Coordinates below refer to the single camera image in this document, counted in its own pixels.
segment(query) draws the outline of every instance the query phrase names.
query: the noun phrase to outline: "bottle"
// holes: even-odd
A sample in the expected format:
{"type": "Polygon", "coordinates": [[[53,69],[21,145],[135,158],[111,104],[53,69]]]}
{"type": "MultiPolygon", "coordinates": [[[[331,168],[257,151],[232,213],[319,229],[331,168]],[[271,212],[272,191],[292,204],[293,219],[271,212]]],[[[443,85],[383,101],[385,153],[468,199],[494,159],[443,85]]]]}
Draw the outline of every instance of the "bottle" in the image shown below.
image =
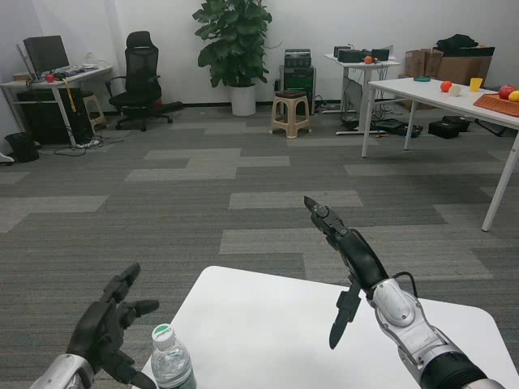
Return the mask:
{"type": "Polygon", "coordinates": [[[152,332],[152,372],[160,389],[196,389],[191,357],[173,327],[161,324],[152,332]]]}

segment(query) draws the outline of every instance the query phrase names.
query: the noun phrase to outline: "yellow cup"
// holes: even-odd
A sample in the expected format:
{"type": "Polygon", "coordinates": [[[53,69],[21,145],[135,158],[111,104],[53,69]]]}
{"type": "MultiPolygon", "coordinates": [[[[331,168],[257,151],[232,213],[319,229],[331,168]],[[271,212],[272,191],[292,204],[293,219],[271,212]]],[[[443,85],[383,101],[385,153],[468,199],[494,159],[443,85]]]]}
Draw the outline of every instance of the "yellow cup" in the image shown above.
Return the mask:
{"type": "Polygon", "coordinates": [[[482,83],[483,79],[470,79],[470,90],[477,92],[481,88],[482,83]]]}

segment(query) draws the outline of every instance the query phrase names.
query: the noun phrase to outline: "desk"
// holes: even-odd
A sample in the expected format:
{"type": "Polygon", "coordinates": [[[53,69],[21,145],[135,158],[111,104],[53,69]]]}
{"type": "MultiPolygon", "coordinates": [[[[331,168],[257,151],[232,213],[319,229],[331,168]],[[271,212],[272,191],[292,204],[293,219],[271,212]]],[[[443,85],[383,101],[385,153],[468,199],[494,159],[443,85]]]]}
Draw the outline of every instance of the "desk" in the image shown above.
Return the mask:
{"type": "MultiPolygon", "coordinates": [[[[364,296],[342,341],[335,350],[329,348],[342,290],[223,267],[205,269],[172,322],[191,354],[198,388],[417,389],[364,296]]],[[[507,388],[519,387],[512,359],[488,313],[421,302],[431,323],[490,378],[507,388]]],[[[143,372],[153,378],[150,361],[143,372]]]]}
{"type": "MultiPolygon", "coordinates": [[[[72,77],[67,77],[66,81],[72,87],[76,83],[81,83],[83,81],[87,81],[93,77],[109,74],[112,71],[112,69],[113,69],[112,66],[106,66],[106,67],[101,67],[99,69],[95,69],[93,71],[86,70],[84,73],[79,73],[78,75],[74,75],[72,77]]],[[[54,95],[55,101],[42,101],[41,103],[42,104],[50,103],[50,104],[59,105],[59,110],[62,113],[63,122],[65,123],[66,131],[68,132],[68,136],[71,140],[71,145],[73,147],[75,147],[76,142],[74,139],[74,135],[72,134],[71,123],[68,120],[68,116],[66,115],[65,106],[63,105],[62,98],[58,91],[59,88],[65,88],[65,87],[66,87],[66,85],[63,81],[54,81],[53,83],[47,83],[46,81],[43,81],[41,83],[32,84],[32,89],[52,89],[52,93],[54,95]]],[[[15,92],[17,92],[18,90],[27,89],[25,81],[11,81],[10,83],[3,83],[0,85],[0,88],[2,88],[2,92],[6,96],[6,100],[9,103],[9,106],[11,107],[13,114],[15,115],[19,128],[21,130],[24,130],[24,128],[25,128],[24,120],[22,119],[22,116],[21,116],[19,110],[16,109],[16,105],[35,104],[36,103],[36,101],[18,102],[15,99],[15,92]]]]}
{"type": "MultiPolygon", "coordinates": [[[[429,83],[420,83],[414,81],[412,78],[408,79],[389,79],[386,81],[374,81],[369,83],[369,93],[368,95],[368,107],[367,107],[367,115],[365,121],[365,128],[369,129],[371,125],[371,112],[373,110],[375,103],[375,91],[385,91],[391,92],[395,95],[402,96],[408,100],[413,101],[413,105],[411,106],[411,113],[409,119],[409,125],[407,130],[407,135],[405,137],[404,150],[408,150],[409,142],[411,139],[411,131],[413,128],[413,120],[414,113],[416,112],[416,106],[418,103],[425,103],[429,105],[434,105],[435,107],[446,109],[448,111],[453,111],[459,113],[461,115],[470,116],[473,118],[481,119],[486,122],[494,123],[499,126],[510,127],[514,130],[519,130],[519,118],[515,118],[514,116],[505,115],[503,113],[498,113],[494,111],[490,111],[489,109],[479,108],[474,105],[474,102],[481,97],[485,93],[495,93],[492,91],[486,91],[481,89],[479,92],[470,91],[469,87],[465,85],[461,86],[461,95],[460,96],[450,96],[448,93],[444,93],[440,91],[441,81],[431,80],[429,83]]],[[[362,144],[362,158],[367,156],[367,140],[369,134],[364,134],[364,142],[362,144]]],[[[491,206],[488,209],[487,217],[483,222],[482,230],[488,231],[492,222],[494,221],[495,214],[497,213],[497,209],[501,204],[501,199],[503,198],[504,191],[506,190],[506,186],[508,185],[508,181],[510,180],[510,176],[512,175],[513,168],[517,163],[517,158],[519,157],[519,133],[517,134],[516,140],[513,143],[512,151],[510,152],[510,156],[504,166],[503,174],[501,175],[500,182],[495,190],[494,198],[492,199],[491,206]]]]}
{"type": "MultiPolygon", "coordinates": [[[[341,93],[341,106],[344,105],[344,101],[342,100],[344,97],[344,92],[346,88],[348,87],[348,75],[350,73],[350,69],[359,69],[364,73],[364,81],[362,83],[362,103],[361,103],[361,109],[359,114],[359,121],[358,121],[358,129],[359,131],[338,131],[335,133],[335,135],[357,135],[362,133],[362,129],[364,128],[364,120],[366,117],[367,112],[367,98],[368,93],[367,90],[369,89],[368,83],[371,81],[371,77],[373,75],[373,71],[377,69],[384,69],[391,66],[399,66],[400,63],[394,62],[394,61],[382,61],[379,63],[372,63],[367,65],[364,62],[359,63],[342,63],[337,61],[337,58],[333,57],[333,54],[326,54],[326,58],[331,59],[336,64],[342,67],[342,93],[341,93]]],[[[340,113],[341,111],[328,111],[328,113],[340,113]]],[[[377,131],[372,131],[372,134],[379,134],[377,131]]]]}

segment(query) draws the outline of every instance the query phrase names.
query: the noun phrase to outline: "black box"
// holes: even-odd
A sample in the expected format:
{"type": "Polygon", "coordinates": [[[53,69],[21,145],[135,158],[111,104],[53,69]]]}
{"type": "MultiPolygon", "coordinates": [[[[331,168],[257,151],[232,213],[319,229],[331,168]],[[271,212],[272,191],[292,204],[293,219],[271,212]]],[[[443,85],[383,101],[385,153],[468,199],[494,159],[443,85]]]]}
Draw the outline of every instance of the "black box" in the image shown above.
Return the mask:
{"type": "Polygon", "coordinates": [[[352,47],[351,46],[335,46],[333,48],[333,57],[337,58],[337,56],[339,55],[339,50],[340,49],[351,50],[352,47]]]}
{"type": "Polygon", "coordinates": [[[337,60],[342,63],[361,62],[361,52],[359,50],[339,49],[337,60]]]}
{"type": "Polygon", "coordinates": [[[429,125],[429,134],[439,136],[444,139],[456,138],[460,134],[459,124],[446,123],[443,121],[433,122],[429,125]]]}
{"type": "Polygon", "coordinates": [[[443,121],[446,123],[459,124],[460,132],[468,132],[471,122],[460,116],[444,116],[443,121]]]}
{"type": "Polygon", "coordinates": [[[387,61],[389,60],[389,49],[373,49],[371,56],[374,60],[377,58],[379,61],[387,61]]]}

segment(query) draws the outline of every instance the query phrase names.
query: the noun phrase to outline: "baseboard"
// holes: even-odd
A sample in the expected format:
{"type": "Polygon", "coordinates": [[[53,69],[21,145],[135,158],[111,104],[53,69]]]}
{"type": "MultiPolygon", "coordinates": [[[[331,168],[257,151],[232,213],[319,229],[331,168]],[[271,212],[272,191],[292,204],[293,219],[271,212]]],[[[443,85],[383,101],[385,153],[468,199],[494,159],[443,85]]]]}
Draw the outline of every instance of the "baseboard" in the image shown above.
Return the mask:
{"type": "MultiPolygon", "coordinates": [[[[258,101],[256,105],[272,105],[273,101],[258,101]]],[[[322,104],[340,104],[340,100],[318,100],[315,102],[315,107],[322,104]]],[[[184,104],[184,108],[210,108],[210,107],[230,107],[230,103],[191,103],[184,104]]],[[[105,116],[120,116],[117,111],[105,111],[105,116]]]]}

